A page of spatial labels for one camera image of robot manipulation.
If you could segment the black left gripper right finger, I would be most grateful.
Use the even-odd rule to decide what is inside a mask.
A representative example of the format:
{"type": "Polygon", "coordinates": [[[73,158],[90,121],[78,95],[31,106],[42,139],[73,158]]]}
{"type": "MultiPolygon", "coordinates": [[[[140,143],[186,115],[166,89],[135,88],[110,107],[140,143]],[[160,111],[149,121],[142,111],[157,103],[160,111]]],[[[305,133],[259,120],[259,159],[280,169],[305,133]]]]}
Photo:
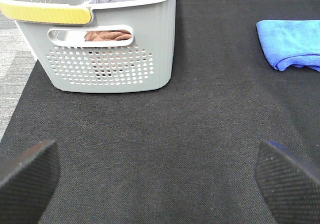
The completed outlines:
{"type": "Polygon", "coordinates": [[[262,141],[255,180],[277,223],[319,223],[319,167],[275,141],[262,141]]]}

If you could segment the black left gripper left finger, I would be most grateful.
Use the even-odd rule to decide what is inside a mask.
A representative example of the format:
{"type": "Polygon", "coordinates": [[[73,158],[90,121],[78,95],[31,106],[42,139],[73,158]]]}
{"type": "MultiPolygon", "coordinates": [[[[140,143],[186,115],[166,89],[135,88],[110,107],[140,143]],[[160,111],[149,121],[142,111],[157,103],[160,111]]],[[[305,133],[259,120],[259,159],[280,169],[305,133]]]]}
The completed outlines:
{"type": "Polygon", "coordinates": [[[0,222],[38,223],[60,179],[54,140],[44,140],[0,166],[0,222]]]}

